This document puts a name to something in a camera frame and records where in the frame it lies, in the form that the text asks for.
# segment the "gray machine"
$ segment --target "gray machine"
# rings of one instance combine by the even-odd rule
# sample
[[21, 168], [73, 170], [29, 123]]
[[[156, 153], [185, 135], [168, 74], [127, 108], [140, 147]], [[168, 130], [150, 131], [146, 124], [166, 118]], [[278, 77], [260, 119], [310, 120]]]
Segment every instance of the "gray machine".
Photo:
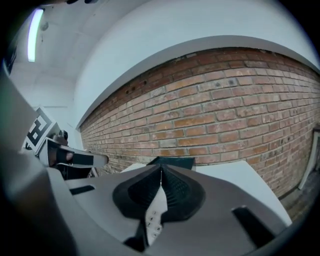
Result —
[[[3, 159], [8, 198], [69, 255], [245, 255], [286, 228], [237, 186], [172, 165], [64, 180], [32, 154], [7, 152]], [[161, 180], [167, 212], [149, 245], [144, 217]]]

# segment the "black panel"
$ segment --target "black panel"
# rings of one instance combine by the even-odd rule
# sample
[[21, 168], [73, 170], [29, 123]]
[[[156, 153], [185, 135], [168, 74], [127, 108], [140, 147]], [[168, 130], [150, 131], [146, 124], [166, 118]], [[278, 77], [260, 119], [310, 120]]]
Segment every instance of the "black panel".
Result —
[[239, 207], [232, 210], [232, 212], [258, 248], [275, 238], [269, 229], [247, 207]]
[[192, 170], [196, 165], [196, 160], [194, 157], [162, 157], [157, 156], [147, 165], [170, 165]]
[[84, 192], [88, 192], [91, 190], [94, 190], [95, 188], [91, 185], [87, 185], [87, 186], [81, 186], [81, 187], [76, 187], [76, 188], [71, 188], [70, 192], [71, 195], [78, 195], [78, 194], [82, 194]]

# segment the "black rubber part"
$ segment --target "black rubber part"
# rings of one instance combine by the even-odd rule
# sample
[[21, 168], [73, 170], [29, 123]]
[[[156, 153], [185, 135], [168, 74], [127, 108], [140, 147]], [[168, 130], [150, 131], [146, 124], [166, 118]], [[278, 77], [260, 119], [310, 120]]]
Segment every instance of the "black rubber part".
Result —
[[146, 210], [159, 190], [161, 171], [168, 205], [168, 211], [161, 216], [161, 223], [187, 220], [201, 208], [206, 197], [203, 187], [167, 165], [157, 164], [114, 189], [113, 202], [125, 217], [144, 220]]
[[266, 245], [275, 238], [270, 230], [247, 207], [236, 208], [232, 210], [232, 213], [257, 248]]
[[71, 188], [70, 189], [70, 193], [71, 195], [78, 195], [78, 194], [82, 194], [84, 192], [88, 192], [91, 190], [94, 190], [95, 188], [91, 185], [87, 185], [87, 186], [81, 186], [81, 187], [76, 187], [76, 188]]
[[146, 223], [142, 220], [133, 237], [128, 238], [124, 244], [132, 249], [143, 252], [148, 246]]

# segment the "red brick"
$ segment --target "red brick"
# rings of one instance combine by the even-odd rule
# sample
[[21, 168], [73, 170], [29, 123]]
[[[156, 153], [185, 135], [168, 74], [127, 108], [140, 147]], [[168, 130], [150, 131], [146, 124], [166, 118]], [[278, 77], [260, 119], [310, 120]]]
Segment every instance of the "red brick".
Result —
[[198, 83], [202, 83], [204, 82], [204, 77], [202, 75], [196, 75], [196, 76], [192, 76], [180, 81], [176, 81], [173, 82], [171, 84], [166, 85], [166, 90], [168, 92], [183, 88], [183, 87], [187, 87], [187, 86], [191, 86], [194, 84], [198, 84]]
[[248, 57], [243, 53], [230, 55], [232, 60], [247, 60]]
[[267, 71], [264, 68], [255, 68], [255, 72], [258, 76], [267, 76]]
[[230, 89], [215, 90], [211, 93], [211, 95], [214, 100], [232, 97], [232, 93]]
[[275, 84], [276, 83], [276, 81], [273, 77], [268, 77], [268, 76], [254, 76], [252, 78], [252, 80], [256, 85]]
[[267, 113], [268, 110], [266, 105], [260, 105], [260, 106], [250, 106], [250, 107], [247, 106], [247, 107], [238, 108], [236, 112], [239, 117], [245, 118], [245, 117]]
[[150, 150], [150, 149], [142, 149], [142, 150], [140, 150], [140, 156], [151, 157], [152, 156], [152, 150]]
[[169, 109], [170, 109], [169, 103], [164, 103], [164, 104], [155, 106], [155, 107], [153, 108], [153, 113], [154, 113], [154, 114], [158, 114], [158, 113], [161, 113], [161, 112], [168, 111]]
[[170, 107], [171, 109], [176, 109], [176, 108], [181, 108], [181, 107], [185, 107], [185, 106], [189, 106], [189, 105], [193, 105], [201, 102], [206, 102], [210, 100], [211, 100], [210, 93], [202, 92], [189, 97], [172, 101], [170, 102]]
[[267, 93], [273, 93], [274, 92], [274, 88], [272, 85], [269, 85], [269, 84], [265, 84], [262, 86], [262, 90], [263, 90], [263, 93], [267, 94]]
[[121, 152], [123, 155], [131, 155], [131, 156], [138, 156], [140, 155], [139, 150], [122, 150]]
[[153, 154], [156, 156], [165, 156], [165, 157], [186, 155], [184, 149], [154, 149]]
[[172, 101], [175, 99], [178, 99], [178, 93], [176, 91], [166, 93], [165, 95], [159, 96], [159, 97], [154, 97], [144, 103], [146, 108], [153, 107], [155, 105], [159, 105], [162, 103], [166, 103], [168, 101]]
[[145, 109], [140, 112], [129, 115], [129, 119], [131, 121], [131, 120], [135, 120], [135, 119], [144, 118], [144, 117], [147, 117], [150, 115], [152, 115], [152, 109]]
[[157, 89], [161, 86], [164, 86], [164, 85], [167, 85], [169, 83], [171, 83], [173, 81], [172, 77], [171, 76], [166, 76], [166, 77], [163, 77], [157, 81], [154, 81], [152, 83], [147, 83], [146, 85], [144, 85], [142, 87], [142, 93], [147, 93], [147, 92], [150, 92], [154, 89]]
[[148, 78], [148, 83], [152, 83], [154, 81], [157, 81], [163, 77], [162, 73], [154, 74], [153, 76], [150, 76]]
[[206, 81], [218, 80], [225, 77], [225, 74], [222, 71], [215, 71], [204, 74]]
[[171, 64], [168, 68], [163, 70], [163, 76], [169, 76], [171, 74], [183, 71], [183, 70], [188, 70], [190, 68], [196, 67], [199, 64], [197, 63], [196, 60], [181, 60], [181, 61], [177, 61], [175, 64]]
[[254, 137], [254, 138], [250, 138], [247, 140], [247, 146], [249, 147], [254, 147], [257, 145], [262, 144], [262, 136], [259, 137]]
[[250, 117], [247, 119], [248, 126], [258, 126], [262, 124], [261, 116]]
[[178, 96], [179, 97], [185, 97], [188, 95], [196, 94], [197, 93], [197, 87], [196, 86], [190, 86], [187, 88], [183, 88], [178, 91]]
[[158, 115], [148, 117], [148, 123], [155, 124], [155, 123], [160, 123], [160, 122], [171, 120], [171, 119], [176, 119], [179, 117], [180, 117], [180, 114], [178, 111], [171, 111], [168, 113], [163, 113], [163, 114], [158, 114]]
[[204, 112], [211, 112], [217, 110], [225, 110], [243, 106], [241, 98], [230, 98], [223, 100], [216, 100], [209, 103], [203, 104]]
[[234, 60], [234, 61], [229, 61], [229, 66], [232, 69], [244, 68], [245, 67], [245, 63], [243, 61], [240, 61], [240, 60]]
[[133, 112], [138, 112], [138, 111], [140, 111], [140, 110], [143, 110], [144, 108], [145, 108], [145, 103], [144, 103], [144, 102], [142, 102], [142, 103], [140, 103], [140, 104], [137, 104], [137, 105], [134, 105], [134, 106], [132, 107]]
[[268, 159], [267, 161], [265, 161], [265, 167], [271, 166], [276, 162], [276, 157]]
[[278, 103], [269, 103], [267, 104], [267, 108], [269, 112], [278, 111]]
[[242, 76], [254, 76], [256, 74], [253, 68], [235, 68], [227, 69], [224, 71], [225, 77], [242, 77]]
[[245, 65], [249, 68], [268, 68], [268, 64], [262, 61], [245, 61]]
[[137, 136], [138, 142], [146, 142], [150, 140], [149, 134], [141, 134]]
[[198, 75], [202, 73], [208, 73], [210, 71], [225, 70], [228, 68], [229, 68], [229, 65], [227, 63], [213, 63], [209, 65], [194, 67], [192, 69], [192, 73], [195, 75]]
[[232, 143], [224, 143], [219, 145], [210, 146], [209, 150], [211, 154], [221, 153], [221, 152], [229, 152], [229, 151], [237, 151], [247, 147], [247, 144], [244, 141], [232, 142]]
[[261, 94], [263, 92], [261, 87], [258, 85], [235, 87], [231, 90], [234, 96], [254, 95]]
[[285, 85], [295, 85], [295, 80], [291, 78], [282, 77], [282, 81]]
[[138, 120], [134, 121], [134, 125], [136, 127], [145, 126], [146, 124], [147, 124], [147, 119], [146, 118], [142, 118], [142, 119], [138, 119]]
[[206, 155], [207, 153], [208, 153], [208, 149], [206, 147], [189, 148], [190, 156]]
[[173, 128], [173, 124], [171, 122], [164, 122], [164, 123], [157, 124], [155, 126], [156, 131], [169, 130], [172, 128]]
[[209, 155], [209, 156], [197, 156], [195, 162], [197, 164], [211, 164], [220, 161], [219, 155]]
[[269, 132], [268, 125], [258, 126], [255, 128], [248, 128], [240, 131], [240, 138], [241, 139], [251, 138], [254, 136], [266, 134], [268, 132]]
[[256, 54], [247, 54], [247, 56], [248, 56], [248, 59], [252, 60], [252, 61], [259, 61], [260, 60], [259, 56]]
[[268, 151], [268, 145], [260, 145], [240, 151], [240, 158], [246, 158]]
[[215, 134], [215, 133], [222, 133], [222, 132], [228, 132], [233, 130], [239, 130], [247, 127], [247, 123], [245, 120], [234, 120], [229, 122], [223, 122], [223, 123], [215, 123], [212, 125], [208, 125], [208, 133], [209, 134]]
[[264, 114], [262, 116], [262, 122], [264, 124], [271, 123], [271, 122], [274, 122], [274, 121], [278, 121], [280, 119], [282, 119], [282, 115], [279, 112], [272, 113], [272, 114]]
[[130, 101], [130, 103], [131, 103], [131, 106], [134, 106], [134, 105], [137, 105], [137, 104], [139, 104], [141, 102], [145, 102], [145, 101], [147, 101], [149, 99], [150, 99], [150, 94], [146, 93], [146, 94], [143, 94], [143, 95], [141, 95], [141, 96], [139, 96], [139, 97], [137, 97], [135, 99], [132, 99]]
[[257, 95], [251, 95], [243, 97], [243, 103], [245, 106], [250, 106], [259, 103], [259, 99]]
[[180, 71], [178, 73], [173, 74], [172, 76], [173, 76], [174, 81], [179, 81], [184, 78], [192, 77], [192, 73], [191, 73], [191, 70], [183, 70], [183, 71]]
[[293, 106], [292, 106], [292, 102], [291, 101], [278, 103], [278, 109], [279, 110], [291, 109], [292, 107]]
[[273, 76], [273, 77], [283, 77], [284, 76], [284, 73], [280, 70], [267, 69], [266, 72], [269, 76]]
[[263, 136], [263, 143], [275, 141], [276, 139], [279, 139], [279, 138], [281, 138], [283, 136], [284, 136], [284, 131], [283, 130], [279, 130], [279, 131], [274, 132], [274, 133], [269, 133], [269, 134]]
[[275, 83], [276, 83], [276, 84], [282, 85], [282, 84], [284, 83], [284, 82], [282, 81], [282, 78], [280, 78], [280, 77], [275, 77], [274, 79], [275, 79]]
[[218, 55], [216, 58], [220, 62], [226, 62], [226, 61], [231, 61], [232, 60], [232, 57], [229, 54]]
[[220, 134], [220, 142], [233, 142], [239, 139], [239, 133], [237, 130], [230, 131], [230, 132], [224, 132]]
[[253, 156], [253, 157], [249, 157], [246, 159], [246, 162], [249, 164], [249, 165], [252, 165], [252, 164], [257, 164], [260, 162], [260, 155], [258, 156]]
[[197, 126], [193, 128], [188, 128], [185, 130], [185, 135], [188, 136], [197, 136], [206, 134], [206, 129], [203, 126]]
[[197, 126], [197, 125], [212, 123], [214, 121], [215, 121], [214, 115], [208, 114], [208, 115], [195, 116], [195, 117], [176, 120], [174, 121], [174, 126], [175, 127]]
[[226, 120], [232, 120], [236, 118], [236, 113], [234, 109], [228, 109], [216, 112], [216, 119], [218, 121], [226, 121]]
[[272, 141], [269, 143], [269, 150], [274, 150], [280, 146], [280, 140]]
[[150, 91], [150, 98], [153, 99], [154, 97], [160, 96], [165, 93], [166, 93], [166, 88], [164, 86], [162, 86], [162, 87], [159, 87], [157, 89]]
[[260, 103], [267, 103], [267, 102], [278, 102], [280, 101], [278, 94], [263, 94], [259, 95], [259, 102]]
[[137, 142], [134, 143], [134, 148], [136, 149], [155, 149], [159, 148], [158, 142], [148, 141], [148, 142]]
[[199, 56], [197, 56], [197, 59], [198, 59], [199, 63], [202, 65], [216, 63], [218, 61], [216, 56], [209, 55], [209, 54], [199, 55]]
[[276, 130], [279, 130], [279, 122], [274, 122], [269, 125], [270, 132], [274, 132]]
[[201, 113], [201, 106], [190, 106], [182, 109], [183, 115], [187, 116], [194, 116]]
[[227, 152], [227, 153], [222, 153], [221, 154], [221, 162], [236, 160], [238, 158], [239, 158], [239, 152], [238, 151]]
[[213, 134], [196, 138], [180, 138], [178, 139], [179, 146], [196, 146], [218, 143], [218, 136]]
[[160, 148], [175, 148], [178, 146], [176, 139], [163, 139], [160, 140]]
[[172, 138], [179, 138], [184, 136], [183, 130], [168, 130], [158, 133], [152, 134], [153, 140], [163, 140], [163, 139], [172, 139]]
[[253, 84], [252, 78], [250, 76], [249, 77], [237, 77], [236, 79], [238, 80], [239, 85], [241, 85], [241, 86]]
[[293, 124], [294, 124], [293, 118], [282, 120], [282, 121], [280, 121], [280, 129], [282, 129], [284, 127], [292, 126]]

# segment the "black slot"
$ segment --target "black slot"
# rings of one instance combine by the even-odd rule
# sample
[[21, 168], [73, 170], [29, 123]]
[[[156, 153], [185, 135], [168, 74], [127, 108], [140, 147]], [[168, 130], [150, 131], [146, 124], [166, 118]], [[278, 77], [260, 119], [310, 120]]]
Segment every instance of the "black slot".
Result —
[[92, 166], [94, 164], [94, 156], [86, 154], [74, 154], [72, 162], [75, 165]]
[[232, 210], [232, 213], [258, 248], [275, 238], [269, 229], [246, 206], [236, 208]]
[[87, 186], [81, 186], [81, 187], [76, 187], [76, 188], [71, 188], [70, 189], [70, 193], [71, 195], [78, 195], [78, 194], [81, 194], [81, 193], [84, 193], [84, 192], [88, 192], [88, 191], [91, 191], [91, 190], [94, 190], [95, 188], [91, 185], [87, 185]]

